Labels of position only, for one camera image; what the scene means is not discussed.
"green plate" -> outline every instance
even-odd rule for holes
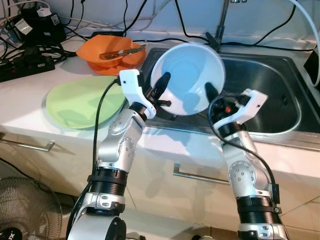
[[[89,76],[53,88],[46,97],[49,115],[58,124],[72,129],[95,125],[100,98],[117,76]],[[99,115],[99,124],[108,120],[122,106],[125,96],[114,84],[106,94]]]

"white bowl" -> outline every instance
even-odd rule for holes
[[[213,49],[200,44],[184,43],[165,52],[153,67],[150,85],[169,72],[171,78],[160,100],[171,101],[162,108],[174,115],[193,115],[208,105],[205,84],[211,83],[218,93],[225,84],[225,65]]]

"faucet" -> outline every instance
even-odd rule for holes
[[[209,32],[205,33],[205,36],[209,41],[210,47],[212,47],[217,52],[220,52],[221,50],[221,43],[222,43],[224,31],[225,31],[225,21],[226,21],[229,3],[240,3],[240,1],[241,0],[224,0],[219,25],[216,28],[216,32],[215,32],[215,37],[213,37]]]

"orange bowl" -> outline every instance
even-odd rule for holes
[[[111,68],[121,63],[123,56],[111,60],[100,58],[100,54],[130,49],[133,41],[130,38],[111,35],[97,35],[86,41],[76,54],[86,60],[103,68]]]

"white wall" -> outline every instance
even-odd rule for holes
[[[74,17],[80,18],[80,0],[74,0]],[[72,0],[47,0],[53,11],[69,16]],[[143,0],[128,0],[126,19],[133,19]],[[152,15],[154,3],[158,8],[164,0],[148,0],[141,17]],[[183,20],[188,33],[204,33],[216,30],[223,0],[179,0]],[[320,26],[320,0],[299,0],[308,10],[317,27]],[[123,19],[125,0],[86,0],[83,19],[102,21],[110,24]],[[288,0],[248,0],[247,3],[231,3],[225,23],[225,34],[232,36],[262,36],[283,23],[292,11]],[[133,28],[140,29],[148,20],[138,21]],[[157,15],[147,28],[150,31],[182,32],[175,2],[172,0]],[[289,24],[279,29],[273,36],[292,39],[312,38],[311,29],[297,9]]]

